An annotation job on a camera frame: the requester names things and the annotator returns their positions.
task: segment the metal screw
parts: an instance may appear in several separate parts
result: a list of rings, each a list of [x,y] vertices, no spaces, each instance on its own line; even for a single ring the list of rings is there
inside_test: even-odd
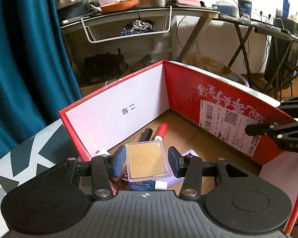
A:
[[[194,196],[198,195],[198,192],[193,189],[186,189],[182,193],[187,197],[194,197]]]
[[[110,191],[107,189],[99,189],[95,191],[95,195],[101,198],[108,197],[110,195]]]

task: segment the red cardboard box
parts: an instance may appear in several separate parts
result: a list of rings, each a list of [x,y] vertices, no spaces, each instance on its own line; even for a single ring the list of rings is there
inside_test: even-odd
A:
[[[173,126],[164,139],[165,149],[169,145],[180,152],[179,147],[194,148],[205,161],[226,157],[250,171],[256,168],[254,161],[263,165],[259,176],[292,201],[285,228],[289,234],[298,215],[298,154],[278,150],[269,137],[249,137],[244,132],[246,125],[257,122],[294,122],[278,105],[239,83],[193,66],[161,61],[87,95],[60,115],[85,161],[97,150],[137,141],[140,129],[162,121]]]

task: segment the orange bowl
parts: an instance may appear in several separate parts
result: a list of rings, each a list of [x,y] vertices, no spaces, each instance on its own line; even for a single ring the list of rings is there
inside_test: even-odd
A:
[[[119,12],[128,10],[139,3],[139,0],[125,0],[101,6],[103,12]]]

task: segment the qr code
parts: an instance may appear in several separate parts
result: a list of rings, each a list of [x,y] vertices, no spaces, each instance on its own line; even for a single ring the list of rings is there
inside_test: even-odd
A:
[[[238,116],[238,113],[234,113],[229,110],[226,110],[224,121],[236,126],[237,116]]]

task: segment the white paper sign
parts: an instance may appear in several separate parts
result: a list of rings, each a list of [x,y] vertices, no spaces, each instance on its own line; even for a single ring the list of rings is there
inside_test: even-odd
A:
[[[87,152],[109,150],[169,109],[163,66],[109,88],[66,113]]]
[[[253,156],[261,139],[248,136],[245,127],[257,120],[234,112],[218,104],[201,100],[199,125],[244,154]]]

